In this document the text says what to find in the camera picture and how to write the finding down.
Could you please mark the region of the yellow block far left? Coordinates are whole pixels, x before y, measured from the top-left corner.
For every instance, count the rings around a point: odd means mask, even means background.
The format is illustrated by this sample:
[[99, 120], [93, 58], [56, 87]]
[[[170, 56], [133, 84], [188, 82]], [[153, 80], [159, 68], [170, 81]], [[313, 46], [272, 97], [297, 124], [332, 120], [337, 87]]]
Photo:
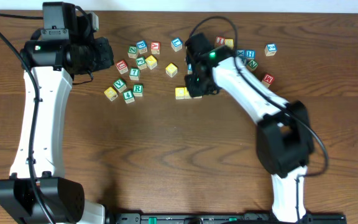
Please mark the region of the yellow block far left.
[[114, 101], [118, 97], [117, 92], [111, 86], [104, 91], [104, 94], [110, 101]]

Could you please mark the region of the blue H block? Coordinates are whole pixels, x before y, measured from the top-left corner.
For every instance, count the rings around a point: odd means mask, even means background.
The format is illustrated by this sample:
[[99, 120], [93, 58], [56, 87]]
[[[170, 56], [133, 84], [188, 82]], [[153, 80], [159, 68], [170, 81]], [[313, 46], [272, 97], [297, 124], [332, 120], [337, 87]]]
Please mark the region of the blue H block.
[[254, 60], [255, 59], [255, 51], [254, 50], [246, 50], [246, 59], [247, 60]]

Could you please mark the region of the green 4 block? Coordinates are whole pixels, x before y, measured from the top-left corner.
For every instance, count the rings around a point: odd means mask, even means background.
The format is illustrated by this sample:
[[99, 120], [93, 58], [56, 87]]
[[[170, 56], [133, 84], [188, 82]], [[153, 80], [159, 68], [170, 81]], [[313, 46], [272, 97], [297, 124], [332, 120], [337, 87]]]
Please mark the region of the green 4 block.
[[124, 101], [126, 102], [126, 104], [135, 102], [135, 97], [131, 90], [125, 91], [122, 94], [123, 94]]

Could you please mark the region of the green 7 block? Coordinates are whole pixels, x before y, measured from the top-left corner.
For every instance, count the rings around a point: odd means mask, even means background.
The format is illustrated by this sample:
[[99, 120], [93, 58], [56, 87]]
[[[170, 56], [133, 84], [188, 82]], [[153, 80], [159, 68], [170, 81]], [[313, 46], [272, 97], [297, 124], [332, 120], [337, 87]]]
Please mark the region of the green 7 block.
[[129, 78], [131, 80], [139, 81], [140, 70], [138, 68], [131, 68], [129, 73]]

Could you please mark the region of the green Z block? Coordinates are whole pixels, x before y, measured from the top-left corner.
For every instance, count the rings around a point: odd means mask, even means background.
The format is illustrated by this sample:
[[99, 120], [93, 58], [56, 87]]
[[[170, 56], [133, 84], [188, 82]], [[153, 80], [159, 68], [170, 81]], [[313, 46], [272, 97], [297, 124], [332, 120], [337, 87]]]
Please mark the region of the green Z block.
[[137, 58], [139, 54], [138, 48], [136, 46], [130, 46], [127, 53], [129, 58]]

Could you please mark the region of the blue U block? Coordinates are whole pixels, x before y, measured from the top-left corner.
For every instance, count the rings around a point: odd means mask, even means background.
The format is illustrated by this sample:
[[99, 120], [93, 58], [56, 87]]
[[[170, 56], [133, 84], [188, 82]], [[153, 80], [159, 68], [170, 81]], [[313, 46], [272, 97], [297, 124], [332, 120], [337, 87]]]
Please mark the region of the blue U block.
[[171, 47], [175, 52], [177, 52], [183, 48], [183, 42], [180, 38], [175, 38], [171, 41]]

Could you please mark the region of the yellow C block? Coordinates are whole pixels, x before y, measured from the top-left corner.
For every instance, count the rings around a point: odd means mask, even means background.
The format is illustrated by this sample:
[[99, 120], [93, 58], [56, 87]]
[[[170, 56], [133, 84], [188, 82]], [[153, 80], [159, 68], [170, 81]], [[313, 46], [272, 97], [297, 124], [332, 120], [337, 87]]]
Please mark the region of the yellow C block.
[[175, 88], [175, 99], [182, 100], [185, 98], [185, 88], [184, 87], [176, 87]]

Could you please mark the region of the blue L block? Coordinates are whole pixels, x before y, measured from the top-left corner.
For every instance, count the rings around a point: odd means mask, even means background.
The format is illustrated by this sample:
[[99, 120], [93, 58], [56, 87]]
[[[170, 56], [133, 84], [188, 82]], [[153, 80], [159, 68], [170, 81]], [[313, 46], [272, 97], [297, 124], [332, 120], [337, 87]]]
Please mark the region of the blue L block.
[[187, 65], [187, 74], [188, 74], [188, 75], [191, 75], [192, 73], [193, 73], [193, 70], [192, 70], [191, 64], [189, 63], [189, 64]]

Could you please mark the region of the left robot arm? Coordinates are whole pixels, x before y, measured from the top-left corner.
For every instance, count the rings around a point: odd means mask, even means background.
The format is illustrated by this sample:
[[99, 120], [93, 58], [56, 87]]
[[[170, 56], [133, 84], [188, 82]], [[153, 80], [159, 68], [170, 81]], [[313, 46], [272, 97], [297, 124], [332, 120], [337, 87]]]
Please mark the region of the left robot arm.
[[0, 180], [0, 206], [17, 223], [115, 223], [104, 205], [85, 199], [81, 184], [65, 178], [62, 151], [73, 77], [113, 64], [108, 40], [30, 40], [21, 56], [30, 67], [24, 118], [9, 178]]

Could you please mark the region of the blue P block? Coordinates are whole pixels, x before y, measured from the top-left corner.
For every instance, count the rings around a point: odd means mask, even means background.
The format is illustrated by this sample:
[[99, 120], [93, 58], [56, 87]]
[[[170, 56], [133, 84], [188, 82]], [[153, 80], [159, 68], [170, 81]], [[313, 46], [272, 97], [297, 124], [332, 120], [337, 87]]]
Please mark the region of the blue P block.
[[141, 40], [139, 42], [136, 43], [136, 47], [138, 49], [139, 54], [144, 54], [146, 53], [147, 50], [147, 43], [145, 40]]

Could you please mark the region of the red U block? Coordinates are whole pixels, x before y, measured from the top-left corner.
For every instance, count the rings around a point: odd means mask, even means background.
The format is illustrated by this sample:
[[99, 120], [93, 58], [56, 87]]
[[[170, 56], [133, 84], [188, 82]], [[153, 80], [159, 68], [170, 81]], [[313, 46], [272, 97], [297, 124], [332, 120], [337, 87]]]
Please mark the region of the red U block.
[[129, 71], [129, 67], [125, 60], [120, 60], [116, 62], [115, 66], [121, 75]]

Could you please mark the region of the blue X block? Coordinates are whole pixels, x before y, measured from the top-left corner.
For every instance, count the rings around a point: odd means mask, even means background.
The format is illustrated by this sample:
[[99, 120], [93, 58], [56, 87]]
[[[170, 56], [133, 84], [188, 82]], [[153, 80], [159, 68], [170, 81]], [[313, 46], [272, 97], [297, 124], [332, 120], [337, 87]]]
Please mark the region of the blue X block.
[[236, 56], [240, 57], [240, 58], [245, 58], [246, 57], [246, 51], [244, 49], [236, 50]]

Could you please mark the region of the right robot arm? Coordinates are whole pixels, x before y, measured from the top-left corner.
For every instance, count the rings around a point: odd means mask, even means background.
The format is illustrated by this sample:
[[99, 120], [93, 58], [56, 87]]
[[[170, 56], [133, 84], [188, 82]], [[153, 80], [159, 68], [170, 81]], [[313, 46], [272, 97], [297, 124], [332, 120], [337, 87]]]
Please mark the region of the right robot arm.
[[228, 92], [256, 125], [257, 157], [271, 175], [272, 213], [280, 222], [296, 223], [306, 215], [303, 184], [314, 151], [307, 109], [264, 86], [229, 47], [186, 46], [192, 74], [185, 77], [190, 96]]

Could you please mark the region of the blue 2 block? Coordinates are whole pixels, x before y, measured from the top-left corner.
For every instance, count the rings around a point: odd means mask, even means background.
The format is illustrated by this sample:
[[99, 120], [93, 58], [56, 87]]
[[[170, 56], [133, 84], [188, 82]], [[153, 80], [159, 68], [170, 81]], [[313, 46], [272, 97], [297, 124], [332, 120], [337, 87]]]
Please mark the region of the blue 2 block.
[[264, 52], [267, 57], [273, 56], [277, 53], [277, 46], [275, 44], [267, 44], [265, 46]]

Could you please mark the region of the yellow O block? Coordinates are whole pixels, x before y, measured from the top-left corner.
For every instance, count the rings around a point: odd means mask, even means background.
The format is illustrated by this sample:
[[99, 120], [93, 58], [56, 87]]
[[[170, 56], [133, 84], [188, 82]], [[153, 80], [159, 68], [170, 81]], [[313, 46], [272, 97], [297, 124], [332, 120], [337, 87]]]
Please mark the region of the yellow O block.
[[185, 99], [191, 99], [190, 93], [187, 89], [187, 87], [184, 87], [184, 97]]

